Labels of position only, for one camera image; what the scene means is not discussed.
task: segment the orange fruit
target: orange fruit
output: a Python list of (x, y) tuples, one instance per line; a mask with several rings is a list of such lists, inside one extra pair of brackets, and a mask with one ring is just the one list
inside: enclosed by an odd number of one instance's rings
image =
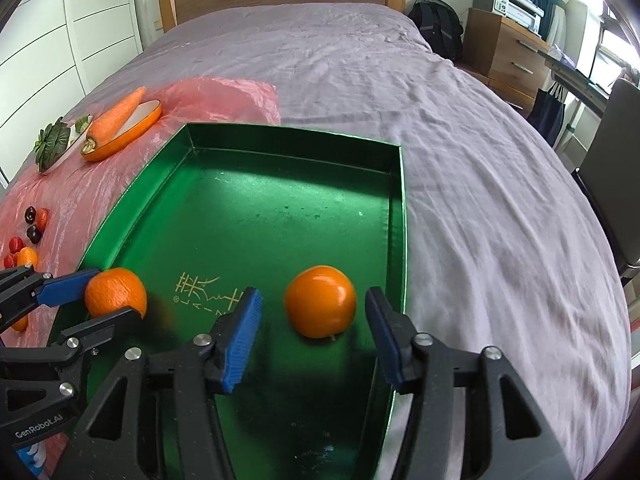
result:
[(356, 314), (356, 291), (340, 270), (320, 265), (289, 283), (284, 306), (299, 334), (320, 339), (347, 330)]
[(38, 253), (36, 249), (32, 249), (30, 247), (24, 247), (18, 253), (18, 267), (31, 264), (35, 269), (38, 266)]
[(129, 269), (116, 267), (96, 274), (84, 290), (84, 303), (92, 317), (110, 314), (124, 306), (146, 314), (145, 286)]
[(29, 319), (27, 318), (27, 316), (24, 316), (24, 317), (21, 317), (14, 324), (12, 324), (11, 328), (13, 328), (16, 332), (24, 332), (25, 330), (27, 330), (28, 325), (29, 325)]

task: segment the orange plate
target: orange plate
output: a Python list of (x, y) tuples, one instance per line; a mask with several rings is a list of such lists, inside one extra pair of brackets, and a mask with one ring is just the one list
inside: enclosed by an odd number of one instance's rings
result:
[(161, 113), (162, 106), (158, 100), (139, 104), (138, 108), (136, 108), (131, 117), (127, 119), (127, 122), (124, 123), (113, 139), (103, 147), (83, 155), (84, 158), (91, 162), (99, 162), (119, 152), (151, 128), (160, 118)]

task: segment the bed sheet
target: bed sheet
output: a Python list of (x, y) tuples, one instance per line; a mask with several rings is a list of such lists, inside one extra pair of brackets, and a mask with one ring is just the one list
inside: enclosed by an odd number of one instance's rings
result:
[[(373, 4), (248, 7), (191, 20), (71, 115), (195, 75), (274, 85), (282, 124), (402, 145), (407, 314), (455, 348), (501, 347), (583, 478), (625, 420), (629, 326), (602, 229), (539, 134), (433, 54), (409, 19)], [(409, 404), (394, 405), (380, 480), (390, 477)], [(453, 456), (461, 452), (456, 441)]]

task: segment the printer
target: printer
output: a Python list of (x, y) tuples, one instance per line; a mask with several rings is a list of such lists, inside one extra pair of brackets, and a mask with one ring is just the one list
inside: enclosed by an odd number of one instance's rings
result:
[(540, 30), (540, 20), (545, 15), (531, 0), (474, 0), (473, 7), (511, 18), (534, 34)]

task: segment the black backpack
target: black backpack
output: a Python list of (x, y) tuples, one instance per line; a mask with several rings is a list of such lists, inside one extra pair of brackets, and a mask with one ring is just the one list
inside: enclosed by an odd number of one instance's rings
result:
[(442, 0), (416, 0), (409, 18), (436, 54), (462, 58), (462, 25), (456, 11)]

